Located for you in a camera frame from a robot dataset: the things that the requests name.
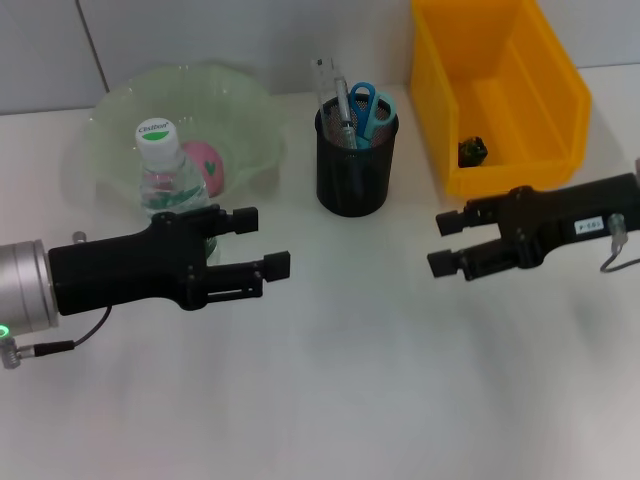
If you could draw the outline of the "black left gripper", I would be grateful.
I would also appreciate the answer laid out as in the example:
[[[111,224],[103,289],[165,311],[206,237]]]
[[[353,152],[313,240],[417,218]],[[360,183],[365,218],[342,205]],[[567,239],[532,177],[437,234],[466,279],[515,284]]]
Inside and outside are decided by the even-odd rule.
[[[67,316],[149,298],[194,311],[207,302],[259,298],[264,283],[290,277],[288,251],[208,268],[205,256],[207,239],[252,233],[258,224],[255,207],[211,206],[156,214],[135,234],[53,248],[48,260],[58,311]]]

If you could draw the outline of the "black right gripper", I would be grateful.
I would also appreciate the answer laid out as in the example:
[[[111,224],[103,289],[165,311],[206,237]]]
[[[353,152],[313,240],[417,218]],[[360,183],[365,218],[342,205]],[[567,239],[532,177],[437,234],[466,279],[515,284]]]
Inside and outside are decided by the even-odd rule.
[[[435,278],[461,271],[472,281],[535,268],[559,247],[607,236],[611,256],[603,267],[610,269],[628,234],[639,229],[639,181],[628,173],[549,192],[521,187],[507,195],[469,200],[461,211],[438,214],[436,223],[442,236],[498,224],[501,239],[428,254]]]

